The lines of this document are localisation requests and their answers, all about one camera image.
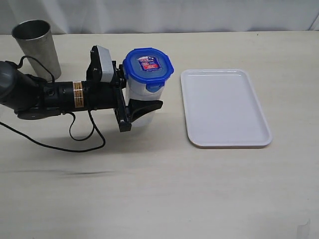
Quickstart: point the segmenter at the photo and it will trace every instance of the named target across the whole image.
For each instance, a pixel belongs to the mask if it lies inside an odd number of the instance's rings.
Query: metal cup
[[[61,75],[61,68],[56,55],[50,24],[43,20],[29,20],[20,23],[12,30],[22,51],[40,61],[54,76]],[[28,58],[38,77],[51,81],[51,75],[36,61]]]

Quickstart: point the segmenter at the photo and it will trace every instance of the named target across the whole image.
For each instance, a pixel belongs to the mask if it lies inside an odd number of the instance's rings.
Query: white table
[[[84,80],[93,45],[121,62],[138,47],[164,51],[174,75],[164,106],[144,130],[119,133],[112,110],[94,112],[107,139],[98,151],[39,147],[0,128],[1,239],[294,239],[311,219],[319,238],[319,33],[59,35],[59,81]],[[0,59],[22,51],[0,36]],[[242,68],[271,131],[264,149],[198,149],[187,139],[180,88],[185,69]],[[33,73],[26,61],[24,73]],[[68,136],[71,116],[0,120],[52,145],[82,148]],[[79,113],[77,136],[88,134]]]

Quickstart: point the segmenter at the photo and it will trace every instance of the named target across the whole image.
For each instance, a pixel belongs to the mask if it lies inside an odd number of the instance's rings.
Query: plastic tray
[[[187,134],[200,147],[264,147],[272,136],[248,75],[186,70],[181,86]]]

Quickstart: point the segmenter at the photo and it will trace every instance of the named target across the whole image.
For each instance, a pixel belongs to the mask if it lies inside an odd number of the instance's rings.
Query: white wall
[[[0,34],[44,19],[54,33],[319,30],[319,0],[0,0]]]

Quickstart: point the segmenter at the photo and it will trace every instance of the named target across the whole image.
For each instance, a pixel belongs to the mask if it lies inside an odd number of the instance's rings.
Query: clear plastic container
[[[123,61],[127,78],[126,100],[159,100],[166,80],[174,68],[163,52],[154,48],[139,48],[131,51]],[[149,124],[154,112],[148,113],[132,123],[133,127]]]

